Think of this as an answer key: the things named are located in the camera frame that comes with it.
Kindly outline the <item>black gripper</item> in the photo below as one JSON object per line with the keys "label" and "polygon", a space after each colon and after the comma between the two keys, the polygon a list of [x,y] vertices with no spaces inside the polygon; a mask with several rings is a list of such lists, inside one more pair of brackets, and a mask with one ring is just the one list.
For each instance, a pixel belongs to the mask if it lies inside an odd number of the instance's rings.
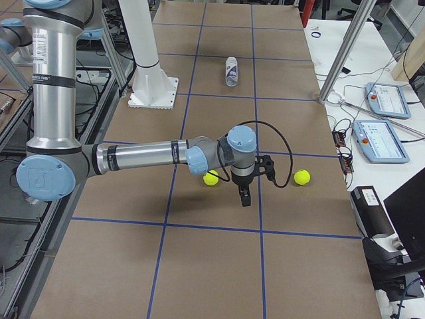
{"label": "black gripper", "polygon": [[255,177],[265,175],[269,181],[275,182],[276,171],[274,161],[270,156],[255,156],[254,162],[248,167],[231,167],[231,179],[238,186],[241,204],[243,207],[251,206],[249,185]]}

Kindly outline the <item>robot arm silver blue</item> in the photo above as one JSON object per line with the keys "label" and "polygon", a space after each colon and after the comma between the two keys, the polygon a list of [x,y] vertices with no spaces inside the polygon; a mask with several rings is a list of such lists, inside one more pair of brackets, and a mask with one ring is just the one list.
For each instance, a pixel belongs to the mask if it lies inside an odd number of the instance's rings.
{"label": "robot arm silver blue", "polygon": [[15,64],[28,65],[33,62],[33,36],[24,22],[18,18],[1,21],[1,49],[6,54],[15,53],[12,61]]}
{"label": "robot arm silver blue", "polygon": [[274,163],[256,153],[248,122],[212,140],[198,137],[132,146],[82,145],[76,139],[76,44],[84,31],[104,31],[100,1],[25,1],[23,14],[33,32],[34,134],[17,168],[19,187],[41,201],[56,201],[86,179],[109,171],[185,164],[193,174],[229,167],[243,206],[249,186],[265,175],[274,181]]}

